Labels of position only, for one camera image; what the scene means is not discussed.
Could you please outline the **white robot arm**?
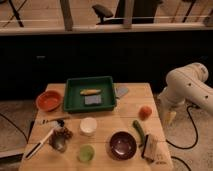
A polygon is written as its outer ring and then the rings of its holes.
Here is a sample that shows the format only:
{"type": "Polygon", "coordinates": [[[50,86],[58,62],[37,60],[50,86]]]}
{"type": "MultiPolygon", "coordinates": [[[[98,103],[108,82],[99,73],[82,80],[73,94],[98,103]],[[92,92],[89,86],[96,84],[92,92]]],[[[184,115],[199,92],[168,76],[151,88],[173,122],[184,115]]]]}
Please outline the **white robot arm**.
{"type": "Polygon", "coordinates": [[[161,123],[167,126],[173,120],[172,108],[189,100],[209,114],[213,114],[213,88],[205,84],[208,69],[201,63],[191,63],[168,72],[167,86],[159,94],[161,123]]]}

